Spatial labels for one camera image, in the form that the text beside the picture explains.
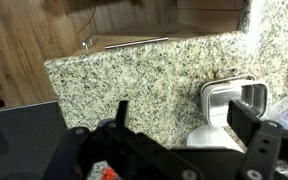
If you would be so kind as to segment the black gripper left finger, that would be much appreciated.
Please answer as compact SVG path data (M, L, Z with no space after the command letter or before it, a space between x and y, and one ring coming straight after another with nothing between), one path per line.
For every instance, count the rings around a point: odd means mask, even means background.
M115 121L118 127L125 127L128 125L128 101L120 101L116 113Z

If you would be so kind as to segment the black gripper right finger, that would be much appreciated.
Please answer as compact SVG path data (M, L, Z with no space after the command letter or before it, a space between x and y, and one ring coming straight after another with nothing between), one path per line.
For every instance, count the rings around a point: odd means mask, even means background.
M227 122L245 146L251 143L253 136L262 125L269 125L272 128L282 128L277 122L260 120L253 110L250 110L239 100L229 101Z

